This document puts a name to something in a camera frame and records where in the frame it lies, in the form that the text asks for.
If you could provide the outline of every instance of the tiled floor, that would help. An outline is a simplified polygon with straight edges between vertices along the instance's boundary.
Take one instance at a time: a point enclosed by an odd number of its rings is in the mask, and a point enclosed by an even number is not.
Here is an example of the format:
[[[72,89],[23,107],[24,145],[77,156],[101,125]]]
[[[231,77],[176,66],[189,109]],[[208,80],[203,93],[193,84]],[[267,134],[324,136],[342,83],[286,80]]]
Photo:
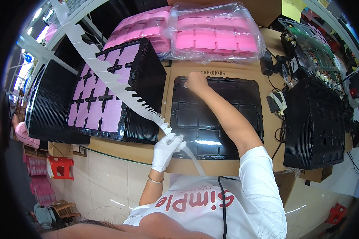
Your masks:
[[[87,151],[87,157],[74,156],[74,180],[51,181],[58,200],[75,202],[77,210],[88,219],[122,223],[138,205],[149,165],[119,160]],[[164,174],[164,191],[169,187],[169,174]],[[297,239],[320,225],[335,203],[348,207],[348,195],[306,186],[296,179],[285,206],[287,238]]]

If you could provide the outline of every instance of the silver bracelet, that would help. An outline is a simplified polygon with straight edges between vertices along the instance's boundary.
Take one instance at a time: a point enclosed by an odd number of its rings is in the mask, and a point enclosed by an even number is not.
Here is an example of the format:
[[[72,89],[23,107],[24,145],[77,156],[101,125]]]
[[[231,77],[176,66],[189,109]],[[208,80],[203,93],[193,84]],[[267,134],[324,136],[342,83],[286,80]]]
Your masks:
[[[161,184],[161,183],[163,182],[163,180],[162,180],[162,181],[160,181],[160,182],[154,181],[153,179],[151,179],[151,178],[149,177],[149,175],[148,175],[148,179],[149,179],[150,181],[152,181],[152,182],[156,183],[156,184]]]

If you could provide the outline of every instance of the pink foam insert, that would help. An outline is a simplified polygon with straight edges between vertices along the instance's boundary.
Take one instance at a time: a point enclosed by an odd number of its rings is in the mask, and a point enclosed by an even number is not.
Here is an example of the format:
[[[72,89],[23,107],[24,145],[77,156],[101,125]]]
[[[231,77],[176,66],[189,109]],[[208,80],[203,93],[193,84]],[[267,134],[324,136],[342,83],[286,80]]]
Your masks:
[[[258,46],[252,34],[257,27],[253,20],[247,17],[227,17],[226,13],[217,11],[199,11],[179,16],[178,31],[173,33],[173,48],[180,52],[190,50],[232,56],[257,54]]]
[[[128,83],[130,78],[130,67],[125,68],[125,65],[127,63],[132,63],[135,59],[135,56],[137,55],[138,51],[140,49],[139,44],[126,46],[121,55],[120,55],[120,49],[113,50],[109,52],[105,58],[105,54],[98,56],[98,59],[100,60],[106,60],[109,61],[109,63],[113,66],[115,62],[118,60],[117,65],[121,65],[121,69],[116,70],[114,73],[120,74],[121,78],[118,79],[121,83]],[[98,129],[99,120],[102,118],[101,121],[101,131],[106,132],[112,132],[115,133],[118,131],[118,122],[121,117],[122,112],[122,101],[119,99],[116,99],[116,96],[114,93],[109,90],[108,95],[113,95],[113,99],[106,100],[104,112],[102,112],[102,101],[98,100],[98,97],[103,96],[106,91],[106,85],[101,81],[101,79],[97,80],[96,83],[96,76],[94,75],[94,72],[90,70],[90,73],[92,74],[91,77],[89,77],[86,80],[86,84],[84,86],[84,79],[82,79],[83,76],[85,76],[88,73],[89,67],[86,64],[84,66],[83,72],[81,73],[81,80],[77,83],[77,87],[73,96],[73,100],[76,100],[80,97],[80,93],[83,91],[82,99],[89,98],[91,95],[92,89],[95,89],[93,92],[93,97],[96,97],[95,101],[92,101],[90,104],[89,112],[88,112],[88,103],[80,103],[78,112],[77,112],[77,103],[73,103],[71,105],[68,123],[69,126],[75,126],[92,130]]]
[[[98,123],[99,120],[102,117],[102,101],[96,101],[96,102],[92,102],[90,105],[90,114],[88,114],[88,120],[86,121],[86,128],[90,128],[92,130],[97,130],[98,129]]]
[[[117,52],[115,50],[111,51],[106,57],[105,59],[106,61],[109,61],[108,59],[110,58],[112,62],[113,60],[115,61],[115,59],[119,59],[118,64],[122,65],[121,69],[116,70],[114,72],[115,74],[120,74],[121,76],[121,78],[117,80],[118,82],[128,83],[130,78],[130,67],[125,68],[125,64],[134,61],[135,55],[137,54],[139,49],[140,49],[140,45],[130,45],[124,48],[124,50],[122,51],[122,57],[120,57],[119,51]]]
[[[88,114],[88,103],[86,102],[81,103],[78,108],[77,120],[75,124],[76,127],[80,127],[80,128],[84,127],[87,114]]]
[[[102,113],[101,130],[106,132],[117,132],[118,122],[121,118],[122,101],[119,99],[108,101]]]
[[[163,36],[163,31],[168,26],[171,8],[171,6],[161,7],[125,18],[112,32],[104,49],[146,37],[149,40],[154,38],[151,42],[157,53],[168,52],[170,40]]]

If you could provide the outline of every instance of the white glove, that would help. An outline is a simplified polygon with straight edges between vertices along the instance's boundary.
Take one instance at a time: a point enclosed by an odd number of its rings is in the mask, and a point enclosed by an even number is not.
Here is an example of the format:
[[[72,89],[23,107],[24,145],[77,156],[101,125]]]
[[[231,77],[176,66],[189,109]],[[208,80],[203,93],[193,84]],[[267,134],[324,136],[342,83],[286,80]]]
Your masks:
[[[182,148],[183,135],[174,136],[171,140],[164,136],[154,145],[152,169],[163,172],[172,159],[173,152],[179,152]]]

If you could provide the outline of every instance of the stack of pink boxes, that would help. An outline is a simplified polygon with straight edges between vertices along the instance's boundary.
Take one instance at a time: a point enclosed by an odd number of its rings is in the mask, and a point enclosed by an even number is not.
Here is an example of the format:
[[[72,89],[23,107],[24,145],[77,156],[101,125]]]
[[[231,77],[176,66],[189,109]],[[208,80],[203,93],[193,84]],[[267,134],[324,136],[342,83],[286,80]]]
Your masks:
[[[241,3],[214,7],[176,3],[139,13],[121,21],[104,49],[142,37],[151,41],[159,57],[169,60],[256,62],[266,48]]]
[[[36,201],[47,207],[56,201],[56,195],[46,176],[31,176],[31,191],[35,195]]]
[[[163,36],[163,31],[168,25],[170,8],[172,7],[161,7],[125,18],[110,35],[104,50],[145,37],[152,43],[157,54],[169,52],[170,40]]]
[[[168,31],[174,59],[255,62],[265,44],[249,11],[239,3],[170,10]]]
[[[47,160],[23,155],[23,161],[30,175],[47,175]]]
[[[23,161],[27,164],[28,173],[31,175],[32,194],[35,195],[36,201],[47,207],[56,201],[56,195],[47,178],[47,160],[23,155]]]

